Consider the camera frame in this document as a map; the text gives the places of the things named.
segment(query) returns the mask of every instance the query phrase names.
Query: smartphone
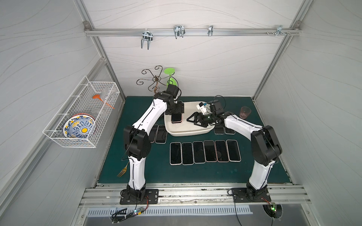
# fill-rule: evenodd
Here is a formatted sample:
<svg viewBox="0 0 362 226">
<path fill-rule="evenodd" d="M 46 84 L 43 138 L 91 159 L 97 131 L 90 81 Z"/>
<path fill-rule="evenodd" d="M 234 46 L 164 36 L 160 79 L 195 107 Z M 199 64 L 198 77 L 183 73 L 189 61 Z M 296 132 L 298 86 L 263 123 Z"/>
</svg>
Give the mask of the smartphone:
<svg viewBox="0 0 362 226">
<path fill-rule="evenodd" d="M 192 146 L 194 149 L 194 162 L 196 164 L 205 163 L 206 159 L 205 159 L 205 149 L 203 146 L 203 142 L 194 141 L 194 142 L 192 142 Z"/>
<path fill-rule="evenodd" d="M 226 140 L 227 153 L 229 155 L 230 162 L 240 162 L 239 145 L 236 140 Z"/>
<path fill-rule="evenodd" d="M 194 152 L 192 149 L 191 142 L 181 144 L 181 156 L 182 156 L 182 165 L 194 164 Z"/>
<path fill-rule="evenodd" d="M 228 162 L 229 155 L 227 153 L 226 142 L 224 140 L 216 140 L 215 146 L 218 162 Z"/>
<path fill-rule="evenodd" d="M 170 164 L 181 165 L 181 163 L 182 163 L 181 143 L 173 142 L 170 144 Z"/>
<path fill-rule="evenodd" d="M 181 113 L 172 113 L 171 114 L 171 123 L 181 123 L 182 115 L 183 114 L 181 114 Z"/>
<path fill-rule="evenodd" d="M 224 127 L 222 125 L 215 125 L 214 127 L 214 133 L 216 135 L 222 135 L 224 134 Z"/>
<path fill-rule="evenodd" d="M 151 128 L 150 134 L 148 136 L 151 143 L 155 142 L 156 134 L 157 134 L 157 128 L 158 128 L 157 124 L 153 125 L 152 128 Z"/>
<path fill-rule="evenodd" d="M 204 141 L 206 162 L 217 162 L 215 143 L 213 140 Z"/>
<path fill-rule="evenodd" d="M 167 139 L 167 130 L 165 125 L 159 125 L 156 135 L 156 144 L 165 144 Z"/>
<path fill-rule="evenodd" d="M 234 135 L 235 130 L 224 127 L 225 134 Z"/>
</svg>

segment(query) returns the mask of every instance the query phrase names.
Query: green mat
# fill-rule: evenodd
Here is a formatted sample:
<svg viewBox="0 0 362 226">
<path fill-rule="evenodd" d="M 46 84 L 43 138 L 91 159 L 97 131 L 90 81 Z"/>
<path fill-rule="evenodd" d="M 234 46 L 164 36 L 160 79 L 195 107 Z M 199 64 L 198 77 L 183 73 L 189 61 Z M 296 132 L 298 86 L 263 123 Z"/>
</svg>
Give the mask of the green mat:
<svg viewBox="0 0 362 226">
<path fill-rule="evenodd" d="M 180 97 L 183 102 L 213 100 L 214 97 Z M 222 104 L 222 97 L 216 97 Z M 262 125 L 261 119 L 255 109 L 250 97 L 225 97 L 225 111 L 239 114 L 242 106 L 248 106 L 251 114 L 247 121 Z M 121 161 L 125 152 L 123 144 L 123 129 L 126 125 L 135 123 L 152 103 L 152 97 L 127 97 L 126 103 L 119 120 L 117 130 L 113 137 L 111 147 L 108 151 L 106 161 L 98 183 L 128 183 L 129 167 L 125 175 L 117 177 L 118 173 L 125 167 L 128 160 Z M 158 119 L 157 124 L 163 125 L 164 118 Z M 237 140 L 240 149 L 241 162 L 206 162 L 190 166 L 170 165 L 170 143 L 172 142 L 193 142 L 204 140 Z M 254 158 L 251 152 L 250 141 L 236 133 L 235 135 L 215 135 L 214 130 L 209 133 L 195 136 L 173 137 L 167 135 L 166 144 L 152 144 L 151 152 L 147 156 L 145 166 L 145 178 L 147 183 L 246 183 L 251 176 L 254 165 Z M 270 172 L 268 183 L 289 183 L 289 178 L 281 163 L 274 164 Z"/>
</svg>

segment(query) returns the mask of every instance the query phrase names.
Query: white tray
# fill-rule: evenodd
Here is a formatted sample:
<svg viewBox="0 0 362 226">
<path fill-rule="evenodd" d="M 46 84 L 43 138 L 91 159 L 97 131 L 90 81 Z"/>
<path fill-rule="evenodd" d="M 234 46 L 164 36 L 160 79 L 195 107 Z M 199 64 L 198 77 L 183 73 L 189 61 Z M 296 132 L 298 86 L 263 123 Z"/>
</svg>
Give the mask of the white tray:
<svg viewBox="0 0 362 226">
<path fill-rule="evenodd" d="M 171 123 L 171 115 L 165 115 L 165 127 L 167 132 L 174 137 L 192 136 L 210 132 L 215 127 L 214 125 L 208 125 L 206 128 L 204 128 L 186 121 L 186 119 L 194 112 L 201 112 L 196 107 L 196 105 L 198 105 L 200 102 L 201 101 L 184 103 L 185 108 L 181 123 Z"/>
</svg>

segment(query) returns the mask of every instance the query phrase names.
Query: metal grate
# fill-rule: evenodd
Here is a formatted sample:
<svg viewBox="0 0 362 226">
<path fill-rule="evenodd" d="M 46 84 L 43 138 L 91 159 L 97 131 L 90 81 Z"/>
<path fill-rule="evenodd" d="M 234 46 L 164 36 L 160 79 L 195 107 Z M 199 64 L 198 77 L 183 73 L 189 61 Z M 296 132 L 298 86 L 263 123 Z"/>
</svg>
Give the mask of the metal grate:
<svg viewBox="0 0 362 226">
<path fill-rule="evenodd" d="M 51 123 L 49 123 L 43 133 L 62 147 L 95 148 L 102 135 L 108 117 L 111 114 L 112 108 L 110 106 L 115 105 L 120 92 L 115 82 L 88 81 L 87 84 L 80 84 L 79 86 L 84 86 L 79 95 L 72 95 L 67 100 L 70 101 L 72 98 L 75 98 L 70 108 L 66 112 L 57 113 L 52 119 L 53 121 L 57 116 L 63 116 L 56 128 L 49 128 L 51 125 Z M 95 94 L 101 94 L 105 88 L 108 88 L 109 93 L 104 102 L 92 98 Z M 100 109 L 98 115 L 92 113 L 92 109 L 95 108 Z M 87 138 L 65 138 L 63 135 L 64 124 L 70 117 L 80 113 L 92 115 L 95 118 L 95 126 L 92 128 Z"/>
<path fill-rule="evenodd" d="M 116 211 L 123 209 L 117 208 L 89 208 L 88 217 L 108 217 Z M 133 207 L 128 207 L 127 214 L 134 211 Z M 249 205 L 236 205 L 237 214 L 253 214 Z M 204 216 L 204 215 L 234 215 L 233 205 L 216 206 L 150 206 L 140 216 Z"/>
</svg>

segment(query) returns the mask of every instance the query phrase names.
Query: blue and yellow plate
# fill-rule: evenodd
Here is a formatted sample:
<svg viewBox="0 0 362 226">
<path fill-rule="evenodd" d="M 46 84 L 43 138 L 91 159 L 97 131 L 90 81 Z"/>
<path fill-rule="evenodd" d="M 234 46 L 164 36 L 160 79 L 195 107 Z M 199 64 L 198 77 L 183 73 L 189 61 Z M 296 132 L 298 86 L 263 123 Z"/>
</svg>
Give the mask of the blue and yellow plate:
<svg viewBox="0 0 362 226">
<path fill-rule="evenodd" d="M 75 115 L 68 119 L 63 127 L 65 137 L 87 138 L 95 125 L 94 118 L 89 115 Z"/>
</svg>

